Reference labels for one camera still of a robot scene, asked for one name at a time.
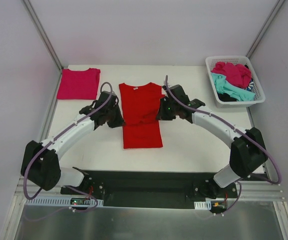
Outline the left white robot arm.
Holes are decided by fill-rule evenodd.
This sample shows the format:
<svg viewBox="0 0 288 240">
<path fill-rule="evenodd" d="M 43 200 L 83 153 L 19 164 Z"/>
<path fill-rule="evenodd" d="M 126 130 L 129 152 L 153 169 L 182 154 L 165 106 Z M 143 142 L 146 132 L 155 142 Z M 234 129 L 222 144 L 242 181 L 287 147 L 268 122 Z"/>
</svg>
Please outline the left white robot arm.
<svg viewBox="0 0 288 240">
<path fill-rule="evenodd" d="M 89 190 L 86 173 L 77 167 L 62 167 L 60 160 L 81 138 L 104 124 L 111 129 L 124 124 L 119 99 L 108 91 L 101 92 L 98 100 L 83 107 L 60 133 L 41 142 L 32 140 L 26 145 L 21 167 L 24 180 L 45 191 L 61 185 L 72 186 L 77 194 L 85 194 Z"/>
</svg>

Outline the white plastic basket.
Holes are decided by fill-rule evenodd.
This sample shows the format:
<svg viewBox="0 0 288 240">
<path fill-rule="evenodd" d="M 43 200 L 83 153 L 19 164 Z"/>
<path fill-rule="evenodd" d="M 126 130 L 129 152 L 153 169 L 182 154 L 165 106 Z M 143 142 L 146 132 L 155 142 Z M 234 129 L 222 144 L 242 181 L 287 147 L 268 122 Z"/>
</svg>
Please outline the white plastic basket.
<svg viewBox="0 0 288 240">
<path fill-rule="evenodd" d="M 253 78 L 253 88 L 251 90 L 252 93 L 255 94 L 253 100 L 249 101 L 222 101 L 219 99 L 217 91 L 215 89 L 215 85 L 211 76 L 211 70 L 215 67 L 215 64 L 217 62 L 224 62 L 224 63 L 232 63 L 232 64 L 242 64 L 247 65 L 249 67 L 249 70 L 251 71 L 251 76 Z M 263 103 L 265 101 L 265 95 L 263 92 L 263 89 L 260 85 L 260 82 L 258 80 L 258 77 L 255 73 L 255 70 L 249 60 L 248 57 L 243 56 L 243 55 L 218 55 L 218 56 L 209 56 L 205 59 L 206 67 L 207 67 L 207 72 L 209 75 L 209 81 L 211 84 L 211 89 L 213 90 L 213 95 L 214 95 L 214 101 L 215 105 L 218 108 L 236 108 L 236 107 L 250 107 L 254 104 L 259 104 Z"/>
</svg>

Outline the red t shirt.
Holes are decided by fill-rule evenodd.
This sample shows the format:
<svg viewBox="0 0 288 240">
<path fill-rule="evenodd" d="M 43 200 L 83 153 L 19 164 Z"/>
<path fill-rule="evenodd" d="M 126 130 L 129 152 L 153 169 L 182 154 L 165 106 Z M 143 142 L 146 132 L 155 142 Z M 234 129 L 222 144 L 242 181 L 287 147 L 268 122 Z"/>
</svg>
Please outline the red t shirt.
<svg viewBox="0 0 288 240">
<path fill-rule="evenodd" d="M 124 149 L 149 149 L 163 147 L 159 121 L 156 119 L 162 87 L 155 83 L 142 86 L 119 84 L 123 126 Z"/>
</svg>

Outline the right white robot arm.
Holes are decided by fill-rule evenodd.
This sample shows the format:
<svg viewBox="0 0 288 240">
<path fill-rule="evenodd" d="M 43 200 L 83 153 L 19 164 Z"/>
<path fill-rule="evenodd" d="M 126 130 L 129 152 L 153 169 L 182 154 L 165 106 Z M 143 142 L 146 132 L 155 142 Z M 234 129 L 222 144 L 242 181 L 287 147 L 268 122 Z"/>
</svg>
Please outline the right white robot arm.
<svg viewBox="0 0 288 240">
<path fill-rule="evenodd" d="M 198 187 L 205 198 L 215 199 L 227 191 L 227 186 L 251 175 L 268 157 L 260 130 L 237 128 L 216 116 L 198 99 L 190 100 L 182 86 L 162 86 L 166 95 L 160 100 L 157 120 L 172 121 L 176 117 L 204 128 L 222 140 L 230 149 L 229 163 L 206 183 Z"/>
</svg>

